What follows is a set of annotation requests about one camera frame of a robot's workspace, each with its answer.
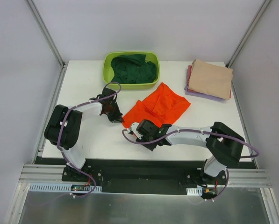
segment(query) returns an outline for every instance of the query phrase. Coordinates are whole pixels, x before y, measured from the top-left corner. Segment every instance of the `dark green cloth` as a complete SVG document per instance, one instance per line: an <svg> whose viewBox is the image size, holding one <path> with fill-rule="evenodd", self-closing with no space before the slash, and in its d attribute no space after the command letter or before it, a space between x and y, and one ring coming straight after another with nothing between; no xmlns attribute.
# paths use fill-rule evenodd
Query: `dark green cloth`
<svg viewBox="0 0 279 224"><path fill-rule="evenodd" d="M145 62L145 55L120 55L112 59L114 70L112 82L120 84L152 83L157 68L153 62Z"/></svg>

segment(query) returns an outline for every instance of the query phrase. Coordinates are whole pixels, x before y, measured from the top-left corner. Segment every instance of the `white wall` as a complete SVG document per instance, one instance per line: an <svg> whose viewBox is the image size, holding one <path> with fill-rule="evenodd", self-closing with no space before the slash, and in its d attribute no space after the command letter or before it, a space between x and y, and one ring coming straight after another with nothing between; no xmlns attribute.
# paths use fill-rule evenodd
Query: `white wall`
<svg viewBox="0 0 279 224"><path fill-rule="evenodd" d="M263 0L35 0L65 61L147 50L228 62Z"/></svg>
<svg viewBox="0 0 279 224"><path fill-rule="evenodd" d="M247 132L262 152L279 203L279 0L273 1L235 60L234 85Z"/></svg>
<svg viewBox="0 0 279 224"><path fill-rule="evenodd" d="M0 0L0 224L32 159L59 73L25 2Z"/></svg>

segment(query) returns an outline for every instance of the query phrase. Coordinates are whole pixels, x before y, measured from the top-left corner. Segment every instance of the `lime green basket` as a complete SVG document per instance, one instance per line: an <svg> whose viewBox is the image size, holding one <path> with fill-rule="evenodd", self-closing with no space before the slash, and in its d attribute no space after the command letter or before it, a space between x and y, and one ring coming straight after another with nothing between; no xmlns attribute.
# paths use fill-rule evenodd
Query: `lime green basket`
<svg viewBox="0 0 279 224"><path fill-rule="evenodd" d="M103 80L105 83L111 82L111 80L114 77L114 71L111 67L111 61L117 56L120 55L138 55L138 54L143 54L145 56L145 61L146 62L153 62L156 67L157 67L157 74L156 74L156 79L152 83L142 83L142 84L121 84L123 90L141 90L141 89L148 89L153 87L156 82L158 82L159 77L160 77L160 66L159 66L159 60L157 55L155 55L152 52L140 52L140 51L122 51L122 52L113 52L110 53L106 56L104 60L104 65L103 65ZM119 89L119 86L117 84L109 84L109 88L112 89Z"/></svg>

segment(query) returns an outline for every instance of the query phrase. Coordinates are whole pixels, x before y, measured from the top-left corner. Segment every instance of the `tan fabric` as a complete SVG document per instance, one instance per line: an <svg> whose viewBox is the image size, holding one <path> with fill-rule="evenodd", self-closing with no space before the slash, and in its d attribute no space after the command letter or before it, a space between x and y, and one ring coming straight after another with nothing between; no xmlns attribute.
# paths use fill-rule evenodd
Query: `tan fabric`
<svg viewBox="0 0 279 224"><path fill-rule="evenodd" d="M188 89L229 99L233 70L208 64L199 59L192 63Z"/></svg>

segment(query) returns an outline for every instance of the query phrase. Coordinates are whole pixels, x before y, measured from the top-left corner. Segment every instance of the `white table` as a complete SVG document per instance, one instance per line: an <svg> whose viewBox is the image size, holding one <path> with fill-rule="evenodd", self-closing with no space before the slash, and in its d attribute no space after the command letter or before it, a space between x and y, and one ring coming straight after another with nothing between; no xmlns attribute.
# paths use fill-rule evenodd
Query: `white table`
<svg viewBox="0 0 279 224"><path fill-rule="evenodd" d="M192 62L160 62L160 80L151 89L122 90L117 103L126 114L136 103L150 95L161 82L167 84L176 94L184 96L191 106L175 122L185 127L206 127L221 121L244 137L235 99L216 102L194 96L186 96L184 87L188 65ZM225 66L223 62L212 64ZM102 80L103 61L70 61L64 77L57 104L73 106L86 102L101 94L105 83ZM122 136L124 127L120 123L110 123L106 115L93 116L81 124L80 138L83 138L83 154L88 159L124 160L172 160L204 161L211 156L206 148L189 145L156 147L153 152L143 146L127 142ZM247 147L242 155L249 155ZM43 151L45 158L62 158L57 148L46 141Z"/></svg>

